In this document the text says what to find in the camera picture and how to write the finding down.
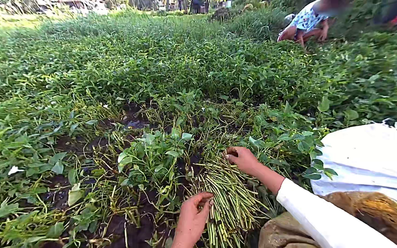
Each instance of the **person's left hand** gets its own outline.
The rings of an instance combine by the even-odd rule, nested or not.
[[[183,202],[172,248],[192,248],[205,229],[214,194],[202,192]]]

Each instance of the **hand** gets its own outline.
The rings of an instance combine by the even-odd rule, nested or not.
[[[225,159],[235,163],[243,172],[258,178],[273,194],[283,184],[284,177],[258,162],[251,151],[244,147],[229,147],[226,149]]]
[[[214,194],[202,192],[183,202],[172,248],[192,248],[205,229]]]
[[[323,42],[323,41],[325,41],[327,39],[327,29],[324,29],[322,32],[321,32],[321,35],[318,37],[318,41],[319,42]]]
[[[236,164],[241,171],[251,176],[256,177],[258,167],[263,166],[252,154],[251,150],[245,147],[228,147],[226,153],[225,159]]]

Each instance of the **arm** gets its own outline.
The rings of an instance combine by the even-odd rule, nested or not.
[[[322,21],[321,26],[323,27],[323,31],[321,32],[321,35],[319,36],[318,41],[323,42],[327,39],[327,32],[329,31],[328,19],[325,19],[324,21]]]
[[[304,46],[304,39],[303,39],[304,31],[301,29],[296,30],[296,41],[303,47],[306,51],[306,47]]]
[[[330,202],[310,193],[257,161],[249,149],[230,147],[225,158],[257,177],[277,201],[323,248],[397,248],[392,241]]]

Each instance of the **white cloth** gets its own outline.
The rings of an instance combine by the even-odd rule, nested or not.
[[[397,200],[397,127],[375,123],[349,127],[326,135],[324,168],[338,176],[311,180],[314,194],[380,192]]]
[[[323,248],[397,248],[378,231],[287,178],[277,200]]]

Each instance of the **fingers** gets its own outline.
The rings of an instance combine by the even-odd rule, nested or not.
[[[206,219],[208,218],[208,215],[209,215],[209,211],[211,210],[211,206],[213,204],[214,204],[214,200],[213,199],[208,199],[205,202],[205,205],[203,206],[203,208],[200,211],[200,213],[197,214],[197,217],[200,218],[200,220],[203,221],[203,223],[206,222]]]
[[[207,199],[207,198],[211,198],[211,197],[214,197],[213,193],[202,192],[202,193],[195,194],[195,195],[191,196],[187,201],[184,202],[184,204],[188,202],[188,203],[192,203],[192,205],[194,207],[197,207],[200,204],[200,202],[202,201],[202,199]]]
[[[226,149],[226,153],[238,156],[238,152],[240,151],[240,148],[241,147],[228,147]]]
[[[238,157],[236,157],[234,155],[231,155],[231,154],[225,155],[224,158],[229,160],[229,162],[234,163],[234,164],[236,164],[238,159],[239,159]]]

